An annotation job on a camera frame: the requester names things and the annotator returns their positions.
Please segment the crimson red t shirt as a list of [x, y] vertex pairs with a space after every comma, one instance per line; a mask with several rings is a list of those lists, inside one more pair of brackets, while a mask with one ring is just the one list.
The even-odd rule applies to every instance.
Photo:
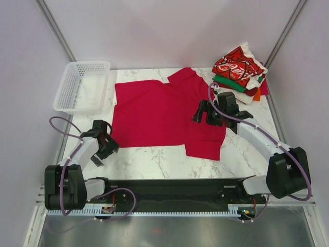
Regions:
[[187, 156], [220, 160], [226, 128], [192, 120], [200, 101], [208, 98], [207, 83], [188, 67], [168, 81], [115, 85], [112, 138], [122, 148], [184, 145]]

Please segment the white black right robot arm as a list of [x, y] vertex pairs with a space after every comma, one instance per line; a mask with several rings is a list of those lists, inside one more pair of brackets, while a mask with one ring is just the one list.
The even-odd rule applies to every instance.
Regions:
[[230, 129], [247, 140], [268, 161], [266, 175], [239, 181], [235, 196], [240, 202], [248, 202], [255, 194], [271, 194], [277, 199], [288, 196], [299, 201], [307, 201], [311, 197], [305, 150], [279, 141], [248, 111], [240, 111], [233, 93], [220, 93], [215, 99], [201, 100], [192, 120], [200, 123], [204, 114], [208, 125]]

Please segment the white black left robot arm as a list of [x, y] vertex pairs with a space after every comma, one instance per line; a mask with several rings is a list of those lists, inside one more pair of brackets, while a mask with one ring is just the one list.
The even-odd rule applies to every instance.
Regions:
[[105, 185], [104, 179], [93, 179], [90, 186], [83, 176], [83, 169], [88, 162], [97, 167], [103, 166], [103, 160], [118, 152], [120, 146], [111, 137], [112, 126], [104, 120], [94, 120], [92, 128], [78, 135], [63, 132], [56, 128], [51, 117], [50, 125], [65, 136], [78, 140], [73, 150], [58, 164], [47, 166], [44, 172], [44, 202], [47, 210], [60, 210], [64, 215], [70, 210], [83, 209], [86, 202], [96, 197], [101, 202], [108, 202], [113, 190]]

